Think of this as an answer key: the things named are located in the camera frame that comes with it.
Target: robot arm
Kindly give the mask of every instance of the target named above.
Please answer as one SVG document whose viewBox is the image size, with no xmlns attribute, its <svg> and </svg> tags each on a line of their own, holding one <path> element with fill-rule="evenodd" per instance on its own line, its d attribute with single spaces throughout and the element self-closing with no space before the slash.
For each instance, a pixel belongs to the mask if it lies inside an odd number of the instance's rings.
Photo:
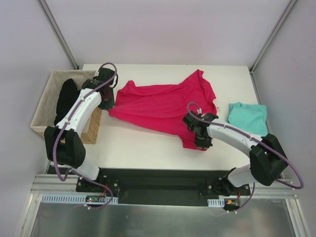
<svg viewBox="0 0 316 237">
<path fill-rule="evenodd" d="M 109 87 L 112 83 L 93 91 L 113 75 L 114 71 L 101 68 L 97 77 L 87 79 L 82 85 L 77 101 L 66 116 L 55 127 L 48 126 L 44 132 L 47 157 L 50 161 L 53 161 L 55 140 L 61 131 L 60 128 L 67 124 L 61 140 L 58 141 L 56 149 L 57 163 L 73 169 L 90 180 L 98 179 L 101 175 L 100 168 L 85 158 L 85 148 L 80 136 L 95 108 L 108 110 L 114 106 L 113 88 Z"/>
<path fill-rule="evenodd" d="M 236 188 L 253 182 L 259 182 L 269 186 L 287 167 L 287 163 L 274 153 L 267 151 L 257 142 L 245 138 L 244 135 L 237 132 L 240 129 L 237 129 L 230 124 L 229 127 L 233 129 L 227 129 L 227 123 L 218 119 L 216 115 L 211 113 L 197 115 L 192 111 L 191 113 L 199 119 L 212 122 L 212 124 L 207 124 L 198 121 L 190 115 L 190 113 L 186 114 L 183 118 L 183 122 L 188 126 L 188 130 L 193 131 L 196 135 L 195 145 L 197 147 L 207 149 L 212 146 L 211 140 L 215 138 L 235 147 L 250 158 L 249 165 L 233 168 L 222 179 L 216 181 L 216 183 L 212 185 L 212 189 L 215 192 L 229 196 L 236 190 Z M 262 141 L 285 156 L 279 141 L 274 135 L 268 134 L 267 136 L 262 137 L 245 131 L 242 132 L 251 135 L 251 137 L 256 138 L 256 140 Z"/>
</svg>

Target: wicker basket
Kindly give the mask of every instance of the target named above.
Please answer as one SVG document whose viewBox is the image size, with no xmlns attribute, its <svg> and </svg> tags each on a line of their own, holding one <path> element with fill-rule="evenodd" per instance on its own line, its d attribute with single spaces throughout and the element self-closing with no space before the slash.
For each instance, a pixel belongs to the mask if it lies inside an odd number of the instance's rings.
<svg viewBox="0 0 316 237">
<path fill-rule="evenodd" d="M 39 101 L 38 108 L 31 122 L 31 128 L 44 136 L 44 131 L 47 126 L 54 127 L 56 116 L 56 106 L 59 98 L 59 93 L 63 83 L 72 78 L 81 89 L 82 84 L 86 79 L 92 79 L 95 71 L 54 71 L 49 77 L 43 95 Z M 95 144 L 98 137 L 99 125 L 101 120 L 101 110 L 96 108 L 81 133 L 81 140 L 85 144 Z"/>
</svg>

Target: teal cloth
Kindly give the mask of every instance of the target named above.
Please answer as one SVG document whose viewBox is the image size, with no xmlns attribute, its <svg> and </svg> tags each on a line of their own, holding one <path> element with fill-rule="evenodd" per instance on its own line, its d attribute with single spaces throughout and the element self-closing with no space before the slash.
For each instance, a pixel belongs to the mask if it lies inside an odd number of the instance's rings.
<svg viewBox="0 0 316 237">
<path fill-rule="evenodd" d="M 267 106 L 247 105 L 241 102 L 229 104 L 227 122 L 244 131 L 266 136 L 268 134 Z"/>
</svg>

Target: black garment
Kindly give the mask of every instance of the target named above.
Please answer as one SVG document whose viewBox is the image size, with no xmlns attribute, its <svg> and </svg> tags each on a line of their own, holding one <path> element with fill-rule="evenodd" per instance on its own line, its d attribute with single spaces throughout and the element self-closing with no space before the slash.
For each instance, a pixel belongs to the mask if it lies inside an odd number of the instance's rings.
<svg viewBox="0 0 316 237">
<path fill-rule="evenodd" d="M 79 94 L 80 90 L 77 90 L 77 86 L 74 80 L 68 79 L 64 82 L 63 87 L 61 88 L 61 91 L 59 93 L 54 125 L 59 123 L 59 121 L 66 116 L 66 114 L 69 112 L 71 107 L 78 99 Z"/>
</svg>

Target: white wall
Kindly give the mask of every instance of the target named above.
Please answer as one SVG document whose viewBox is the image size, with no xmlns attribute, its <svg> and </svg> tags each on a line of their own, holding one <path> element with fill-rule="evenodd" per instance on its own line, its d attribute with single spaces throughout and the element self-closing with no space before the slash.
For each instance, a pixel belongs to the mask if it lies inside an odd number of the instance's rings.
<svg viewBox="0 0 316 237">
<path fill-rule="evenodd" d="M 47 0 L 77 62 L 251 66 L 289 0 Z"/>
<path fill-rule="evenodd" d="M 0 236 L 14 236 L 46 163 L 30 123 L 50 72 L 71 69 L 36 0 L 0 1 Z"/>
<path fill-rule="evenodd" d="M 255 81 L 268 126 L 302 174 L 303 212 L 316 236 L 316 1 L 300 0 L 272 44 Z M 287 176 L 294 177 L 292 172 Z"/>
</svg>

